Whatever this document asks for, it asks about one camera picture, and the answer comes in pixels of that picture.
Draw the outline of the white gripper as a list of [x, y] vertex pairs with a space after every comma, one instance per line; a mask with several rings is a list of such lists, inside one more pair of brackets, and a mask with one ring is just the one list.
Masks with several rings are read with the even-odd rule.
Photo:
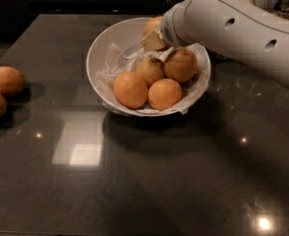
[[192, 44], [185, 24], [186, 2], [178, 3], [162, 17], [160, 29], [153, 29], [142, 39], [145, 51], [164, 49], [166, 44], [179, 47]]

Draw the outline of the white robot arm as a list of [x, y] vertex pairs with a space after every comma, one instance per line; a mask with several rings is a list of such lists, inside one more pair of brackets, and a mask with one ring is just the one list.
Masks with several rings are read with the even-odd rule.
[[198, 43], [273, 78], [289, 89], [289, 20], [278, 0], [184, 0], [143, 37], [146, 51]]

